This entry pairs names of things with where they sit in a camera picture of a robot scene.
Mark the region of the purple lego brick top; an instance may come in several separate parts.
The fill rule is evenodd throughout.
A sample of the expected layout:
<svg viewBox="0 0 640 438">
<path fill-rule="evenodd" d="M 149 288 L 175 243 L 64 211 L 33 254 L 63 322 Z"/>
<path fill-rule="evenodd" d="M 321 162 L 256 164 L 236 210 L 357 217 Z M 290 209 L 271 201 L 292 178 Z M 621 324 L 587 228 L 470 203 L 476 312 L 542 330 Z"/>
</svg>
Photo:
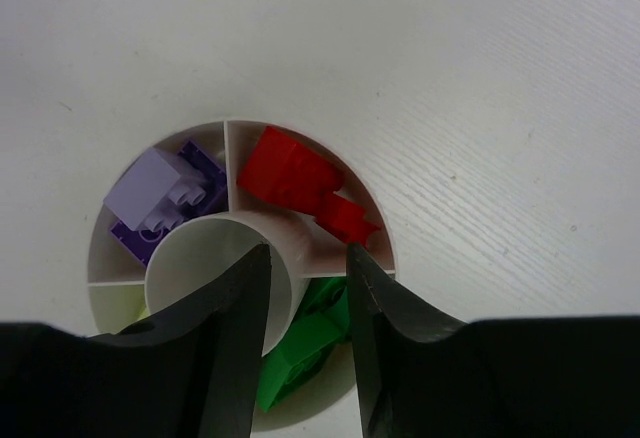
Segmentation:
<svg viewBox="0 0 640 438">
<path fill-rule="evenodd" d="M 186 218 L 187 206 L 206 196 L 204 175 L 185 159 L 149 148 L 131 165 L 103 200 L 132 231 L 172 230 Z"/>
</svg>

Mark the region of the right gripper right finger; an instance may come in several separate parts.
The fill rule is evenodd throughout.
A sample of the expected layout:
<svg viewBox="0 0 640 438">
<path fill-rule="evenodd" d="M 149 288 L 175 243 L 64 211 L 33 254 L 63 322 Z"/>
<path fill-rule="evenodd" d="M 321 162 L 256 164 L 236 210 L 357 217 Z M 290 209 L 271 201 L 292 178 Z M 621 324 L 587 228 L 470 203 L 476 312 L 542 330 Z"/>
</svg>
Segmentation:
<svg viewBox="0 0 640 438">
<path fill-rule="evenodd" d="M 347 293 L 367 437 L 635 437 L 634 315 L 462 322 L 360 245 Z"/>
</svg>

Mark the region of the purple lego plate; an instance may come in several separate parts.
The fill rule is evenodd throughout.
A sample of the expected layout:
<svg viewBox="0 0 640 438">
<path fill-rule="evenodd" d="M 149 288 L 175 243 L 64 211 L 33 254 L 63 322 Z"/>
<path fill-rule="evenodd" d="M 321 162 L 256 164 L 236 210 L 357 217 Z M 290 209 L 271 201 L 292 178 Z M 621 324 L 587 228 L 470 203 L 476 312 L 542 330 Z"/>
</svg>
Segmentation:
<svg viewBox="0 0 640 438">
<path fill-rule="evenodd" d="M 192 140 L 186 141 L 175 155 L 185 159 L 206 179 L 204 185 L 206 196 L 199 204 L 185 208 L 186 220 L 183 223 L 201 216 L 226 211 L 228 209 L 228 192 L 225 167 L 211 158 L 204 149 Z M 110 229 L 111 235 L 144 266 L 148 264 L 159 243 L 173 230 L 132 231 L 116 216 L 115 218 L 116 222 Z"/>
</svg>

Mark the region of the red cone lego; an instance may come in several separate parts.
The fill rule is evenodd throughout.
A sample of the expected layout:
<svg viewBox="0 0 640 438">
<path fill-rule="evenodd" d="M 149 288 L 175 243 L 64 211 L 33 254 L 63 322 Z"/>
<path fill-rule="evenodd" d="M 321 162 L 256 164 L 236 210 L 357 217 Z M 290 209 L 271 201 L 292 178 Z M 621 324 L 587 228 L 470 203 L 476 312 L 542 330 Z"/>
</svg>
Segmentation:
<svg viewBox="0 0 640 438">
<path fill-rule="evenodd" d="M 381 229 L 365 218 L 366 210 L 335 193 L 325 194 L 314 217 L 315 223 L 345 244 L 367 247 L 370 236 Z"/>
</svg>

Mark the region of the lime lego brick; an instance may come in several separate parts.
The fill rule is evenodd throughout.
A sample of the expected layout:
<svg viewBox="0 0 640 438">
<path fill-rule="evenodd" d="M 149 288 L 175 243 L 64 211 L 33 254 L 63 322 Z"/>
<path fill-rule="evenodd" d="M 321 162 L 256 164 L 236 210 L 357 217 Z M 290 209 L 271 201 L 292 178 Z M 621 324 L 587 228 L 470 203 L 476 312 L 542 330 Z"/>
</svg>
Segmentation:
<svg viewBox="0 0 640 438">
<path fill-rule="evenodd" d="M 149 317 L 149 316 L 150 316 L 150 314 L 149 314 L 148 309 L 147 309 L 146 307 L 144 307 L 144 308 L 142 309 L 142 311 L 139 313 L 138 317 L 136 318 L 136 322 L 141 321 L 141 320 L 144 320 L 144 319 L 146 319 L 146 318 L 147 318 L 147 317 Z"/>
</svg>

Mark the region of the dark green lego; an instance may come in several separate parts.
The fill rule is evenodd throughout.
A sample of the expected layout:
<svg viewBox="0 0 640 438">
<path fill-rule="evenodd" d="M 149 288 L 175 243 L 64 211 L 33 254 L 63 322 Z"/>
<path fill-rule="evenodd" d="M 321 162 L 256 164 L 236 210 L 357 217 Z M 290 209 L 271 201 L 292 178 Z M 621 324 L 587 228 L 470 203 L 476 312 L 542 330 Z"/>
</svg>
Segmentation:
<svg viewBox="0 0 640 438">
<path fill-rule="evenodd" d="M 329 327 L 337 334 L 348 336 L 350 315 L 345 277 L 313 279 L 299 306 L 296 324 L 309 327 Z"/>
</svg>

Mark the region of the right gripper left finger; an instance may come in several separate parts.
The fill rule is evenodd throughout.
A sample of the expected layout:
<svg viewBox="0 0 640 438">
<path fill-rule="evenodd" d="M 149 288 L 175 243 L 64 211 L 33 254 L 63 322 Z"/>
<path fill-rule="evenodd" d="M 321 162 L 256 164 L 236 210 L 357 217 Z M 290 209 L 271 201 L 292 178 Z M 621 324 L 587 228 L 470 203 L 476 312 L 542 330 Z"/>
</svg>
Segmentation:
<svg viewBox="0 0 640 438">
<path fill-rule="evenodd" d="M 171 306 L 93 337 L 1 327 L 5 437 L 247 437 L 271 284 L 252 248 Z"/>
</svg>

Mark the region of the green square lego brick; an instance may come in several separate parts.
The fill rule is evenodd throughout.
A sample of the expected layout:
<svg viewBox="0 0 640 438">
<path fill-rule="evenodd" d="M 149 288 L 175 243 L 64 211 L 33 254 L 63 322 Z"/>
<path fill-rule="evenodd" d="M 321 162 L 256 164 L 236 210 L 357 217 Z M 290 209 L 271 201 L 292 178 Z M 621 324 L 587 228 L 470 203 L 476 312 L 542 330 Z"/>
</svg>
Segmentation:
<svg viewBox="0 0 640 438">
<path fill-rule="evenodd" d="M 258 408 L 268 412 L 316 376 L 346 336 L 346 327 L 322 313 L 295 321 L 264 357 L 256 395 Z"/>
</svg>

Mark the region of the red arch lego brick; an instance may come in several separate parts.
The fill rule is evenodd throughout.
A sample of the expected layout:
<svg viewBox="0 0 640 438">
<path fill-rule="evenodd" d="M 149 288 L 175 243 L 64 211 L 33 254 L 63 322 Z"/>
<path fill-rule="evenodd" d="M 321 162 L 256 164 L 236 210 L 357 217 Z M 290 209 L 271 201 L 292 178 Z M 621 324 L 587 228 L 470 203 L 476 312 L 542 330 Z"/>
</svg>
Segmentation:
<svg viewBox="0 0 640 438">
<path fill-rule="evenodd" d="M 266 203 L 314 215 L 340 190 L 344 172 L 283 131 L 268 126 L 241 169 L 240 188 Z"/>
</svg>

